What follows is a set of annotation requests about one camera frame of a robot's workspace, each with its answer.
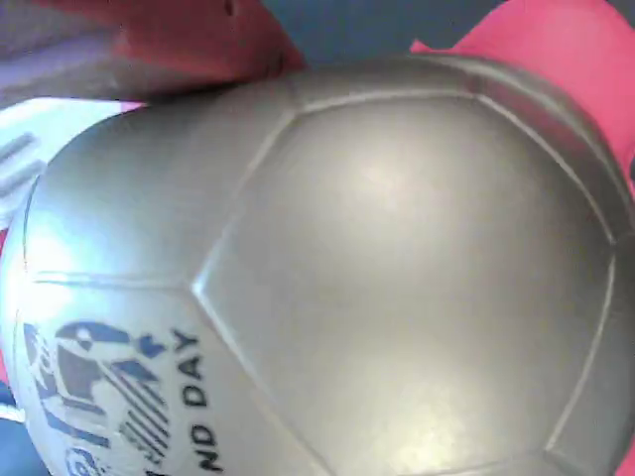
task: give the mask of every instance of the red object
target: red object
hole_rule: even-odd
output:
[[[412,52],[499,60],[559,86],[595,119],[635,193],[635,31],[605,0],[510,0],[454,48]]]
[[[193,74],[245,81],[304,67],[259,0],[36,0],[119,30],[116,54]]]
[[[2,249],[4,248],[4,240],[7,239],[7,231],[8,230],[0,231],[0,255],[2,255]]]

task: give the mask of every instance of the soccer ball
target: soccer ball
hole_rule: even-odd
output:
[[[2,338],[56,475],[608,476],[635,219],[539,79],[419,57],[109,119],[17,217]]]

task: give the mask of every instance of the gray background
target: gray background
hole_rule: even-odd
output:
[[[449,48],[500,0],[265,0],[313,66],[403,53],[414,38]],[[614,0],[635,25],[635,2]],[[0,421],[0,476],[48,474],[24,429]]]

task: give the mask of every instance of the ball panel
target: ball panel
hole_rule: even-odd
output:
[[[294,112],[280,83],[135,111],[73,141],[33,198],[32,272],[191,277]]]
[[[635,426],[635,239],[622,240],[601,339],[551,450],[584,474],[613,474]]]
[[[18,332],[19,403],[54,473],[94,464],[121,476],[329,474],[192,296],[55,284],[32,292]]]
[[[595,124],[583,111],[540,80],[507,70],[479,81],[481,100],[553,151],[594,206],[611,240],[632,233],[635,213],[619,167]]]
[[[323,68],[294,74],[289,81],[305,112],[391,97],[472,94],[470,78],[455,68],[404,59]]]
[[[303,116],[274,152],[204,293],[286,418],[337,474],[541,447],[611,255],[569,176],[456,98]]]
[[[508,458],[502,463],[461,471],[451,476],[575,476],[577,474],[569,472],[550,459],[539,455]]]

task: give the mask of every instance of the printed logo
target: printed logo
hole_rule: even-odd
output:
[[[128,464],[121,455],[104,453],[115,444],[143,457],[144,476],[171,476],[165,469],[170,465],[164,464],[171,449],[189,451],[196,474],[223,472],[207,422],[204,355],[196,336],[172,328],[166,341],[159,341],[149,333],[134,336],[93,321],[69,323],[46,337],[25,323],[24,336],[46,423],[73,441],[65,454],[68,476],[128,474],[128,467],[114,469]],[[166,357],[172,367],[164,365]],[[176,388],[165,387],[156,372],[160,363],[163,372],[172,372],[168,381]],[[170,421],[165,390],[172,391],[171,405],[179,406],[183,420]],[[114,434],[123,436],[121,443],[112,440]]]
[[[68,476],[105,476],[106,468],[100,467],[85,449],[71,448],[66,452]]]
[[[109,448],[106,430],[113,426],[107,409],[117,403],[101,402],[98,396],[117,396],[118,406],[125,409],[115,423],[117,430],[147,460],[161,465],[169,447],[170,421],[161,380],[147,363],[161,356],[165,345],[151,335],[133,339],[123,330],[96,322],[66,325],[54,342],[47,342],[34,325],[25,324],[24,331],[36,389],[52,429]],[[68,415],[104,431],[76,427],[67,421]]]

